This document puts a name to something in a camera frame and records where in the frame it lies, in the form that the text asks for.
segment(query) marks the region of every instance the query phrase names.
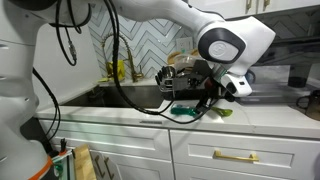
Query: cabinet door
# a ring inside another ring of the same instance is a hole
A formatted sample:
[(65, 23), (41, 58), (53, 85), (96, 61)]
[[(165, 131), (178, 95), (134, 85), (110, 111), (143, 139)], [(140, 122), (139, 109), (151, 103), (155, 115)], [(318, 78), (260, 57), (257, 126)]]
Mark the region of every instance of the cabinet door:
[(173, 180), (171, 161), (101, 152), (112, 180)]
[(259, 0), (258, 14), (320, 5), (319, 0)]
[(268, 176), (245, 174), (182, 164), (175, 164), (175, 169), (177, 177), (176, 180), (284, 180)]
[(256, 14), (256, 0), (189, 0), (189, 4), (202, 11), (221, 14), (225, 19)]

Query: white countertop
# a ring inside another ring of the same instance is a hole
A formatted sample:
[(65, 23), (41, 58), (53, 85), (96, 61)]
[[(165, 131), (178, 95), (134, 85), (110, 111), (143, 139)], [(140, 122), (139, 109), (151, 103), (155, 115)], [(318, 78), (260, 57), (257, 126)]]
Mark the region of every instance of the white countertop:
[[(168, 103), (164, 101), (159, 110), (166, 107)], [(175, 103), (196, 105), (197, 101), (176, 101)], [(216, 106), (232, 109), (232, 116), (221, 118), (215, 112), (209, 111), (195, 123), (180, 125), (161, 116), (143, 114), (130, 108), (61, 106), (60, 110), (61, 118), (67, 121), (320, 139), (320, 121), (310, 119), (300, 111), (285, 105), (250, 107), (220, 100)], [(175, 117), (169, 110), (165, 115), (178, 121), (192, 120), (190, 116)], [(53, 108), (36, 114), (40, 119), (52, 119), (53, 116)]]

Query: gold faucet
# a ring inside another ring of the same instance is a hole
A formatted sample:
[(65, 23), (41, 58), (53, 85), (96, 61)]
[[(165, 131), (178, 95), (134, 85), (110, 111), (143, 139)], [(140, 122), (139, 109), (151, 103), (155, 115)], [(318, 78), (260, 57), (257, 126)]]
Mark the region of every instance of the gold faucet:
[[(103, 55), (104, 55), (104, 58), (107, 59), (106, 57), (106, 54), (105, 54), (105, 43), (107, 41), (107, 39), (111, 36), (113, 36), (114, 34), (113, 33), (110, 33), (108, 35), (106, 35), (103, 39), (102, 39), (102, 42), (101, 42), (101, 47), (102, 47), (102, 51), (103, 51)], [(130, 69), (131, 69), (131, 78), (132, 78), (132, 81), (133, 82), (138, 82), (138, 79), (140, 78), (143, 78), (144, 77), (144, 74), (142, 73), (141, 71), (141, 66), (140, 66), (140, 72), (137, 73), (135, 68), (134, 68), (134, 64), (133, 64), (133, 57), (132, 57), (132, 54), (131, 54), (131, 50), (129, 48), (129, 44), (128, 44), (128, 41), (126, 40), (126, 38), (119, 34), (119, 37), (120, 39), (122, 39), (122, 41), (124, 42), (125, 46), (126, 46), (126, 49), (127, 49), (127, 53), (128, 53), (128, 60), (129, 60), (129, 63), (130, 63)]]

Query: cable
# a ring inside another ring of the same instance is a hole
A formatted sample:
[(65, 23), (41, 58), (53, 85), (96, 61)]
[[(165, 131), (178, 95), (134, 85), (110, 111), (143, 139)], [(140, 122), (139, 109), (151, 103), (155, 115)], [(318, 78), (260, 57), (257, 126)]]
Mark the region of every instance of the cable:
[(109, 15), (110, 15), (110, 19), (111, 19), (111, 24), (112, 24), (112, 30), (113, 30), (113, 34), (114, 34), (114, 39), (113, 39), (113, 57), (112, 57), (112, 62), (113, 62), (113, 74), (114, 74), (114, 82), (115, 82), (115, 85), (116, 85), (116, 88), (117, 90), (119, 91), (120, 95), (122, 96), (122, 98), (131, 106), (133, 107), (134, 109), (142, 112), (142, 113), (145, 113), (145, 114), (150, 114), (150, 115), (157, 115), (157, 116), (162, 116), (172, 122), (175, 122), (175, 123), (178, 123), (178, 124), (190, 124), (190, 123), (193, 123), (195, 121), (197, 121), (198, 119), (200, 119), (206, 112), (203, 112), (202, 114), (200, 114), (198, 117), (196, 117), (195, 119), (191, 120), (191, 121), (188, 121), (188, 122), (179, 122), (179, 121), (176, 121), (172, 118), (169, 118), (165, 115), (163, 115), (162, 113), (164, 111), (166, 111), (170, 106), (171, 104), (173, 103), (173, 101), (170, 102), (169, 106), (167, 106), (164, 110), (158, 112), (158, 111), (149, 111), (149, 110), (146, 110), (142, 107), (139, 107), (137, 106), (136, 104), (134, 104), (127, 96), (126, 94), (123, 92), (122, 88), (121, 88), (121, 85), (120, 85), (120, 82), (119, 82), (119, 78), (117, 76), (118, 74), (118, 53), (119, 53), (119, 34), (120, 34), (120, 25), (119, 25), (119, 19), (118, 19), (118, 14), (117, 14), (117, 11), (116, 11), (116, 8), (112, 2), (112, 0), (104, 0), (105, 2), (105, 5), (107, 6), (107, 9), (108, 9), (108, 12), (109, 12)]
[(61, 2), (62, 2), (62, 0), (58, 0), (58, 2), (57, 2), (57, 7), (56, 7), (56, 18), (55, 18), (55, 23), (56, 23), (56, 25), (55, 25), (55, 28), (56, 28), (56, 33), (57, 33), (57, 37), (58, 37), (58, 41), (59, 41), (59, 45), (60, 45), (60, 48), (61, 48), (61, 50), (62, 50), (62, 52), (63, 52), (63, 55), (64, 55), (64, 57), (66, 58), (66, 60), (68, 61), (68, 63), (71, 65), (71, 66), (75, 66), (75, 65), (77, 65), (77, 58), (75, 58), (74, 57), (74, 52), (75, 52), (75, 49), (74, 49), (74, 46), (73, 46), (73, 44), (72, 44), (72, 41), (71, 41), (71, 44), (70, 44), (70, 41), (69, 41), (69, 45), (70, 45), (70, 47), (69, 47), (69, 49), (70, 49), (70, 52), (71, 52), (71, 54), (72, 54), (72, 56), (73, 56), (73, 62), (71, 62), (71, 60), (69, 59), (69, 57), (68, 57), (68, 55), (67, 55), (67, 53), (66, 53), (66, 50), (64, 49), (64, 46), (63, 46), (63, 43), (62, 43), (62, 40), (61, 40), (61, 34), (60, 34), (60, 7), (61, 7)]
[(53, 118), (53, 121), (51, 123), (51, 126), (49, 127), (48, 131), (46, 132), (46, 136), (49, 134), (49, 132), (51, 131), (55, 121), (56, 121), (56, 118), (57, 118), (57, 114), (58, 114), (58, 126), (54, 132), (54, 134), (48, 139), (48, 141), (50, 141), (57, 133), (59, 127), (60, 127), (60, 121), (61, 121), (61, 114), (60, 114), (60, 108), (59, 108), (59, 103), (55, 97), (55, 95), (52, 93), (51, 89), (49, 88), (49, 86), (47, 85), (47, 83), (43, 80), (43, 78), (41, 77), (41, 75), (38, 73), (38, 71), (33, 68), (32, 70), (32, 73), (36, 76), (36, 78), (39, 79), (39, 81), (41, 82), (41, 84), (43, 85), (43, 87), (46, 89), (46, 91), (48, 92), (49, 96), (51, 97), (52, 99), (52, 102), (56, 108), (55, 110), (55, 115), (54, 115), (54, 118)]
[(81, 30), (81, 28), (79, 26), (76, 25), (76, 21), (74, 19), (71, 0), (67, 0), (67, 4), (68, 4), (69, 15), (70, 15), (73, 27), (77, 31), (78, 34), (81, 34), (82, 30)]

